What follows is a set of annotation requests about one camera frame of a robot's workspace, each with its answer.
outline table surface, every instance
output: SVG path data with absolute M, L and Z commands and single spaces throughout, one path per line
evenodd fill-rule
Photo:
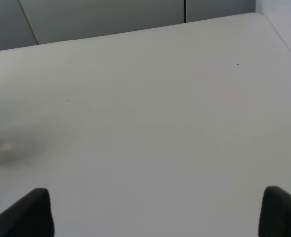
M 291 53 L 246 14 L 0 52 L 0 213 L 57 237 L 254 237 L 291 192 Z

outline white table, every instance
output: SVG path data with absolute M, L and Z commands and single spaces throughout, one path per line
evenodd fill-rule
M 258 14 L 2 51 L 0 146 L 0 213 L 46 187 L 57 237 L 254 237 L 291 53 Z

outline white wall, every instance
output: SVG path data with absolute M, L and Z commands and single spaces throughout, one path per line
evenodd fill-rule
M 257 0 L 256 11 L 269 19 L 291 50 L 291 0 Z

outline gray wall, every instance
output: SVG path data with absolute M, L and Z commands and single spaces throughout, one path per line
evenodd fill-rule
M 256 0 L 186 0 L 187 22 L 255 12 Z
M 36 44 L 18 0 L 0 0 L 0 50 Z
M 38 43 L 184 22 L 184 0 L 20 0 Z

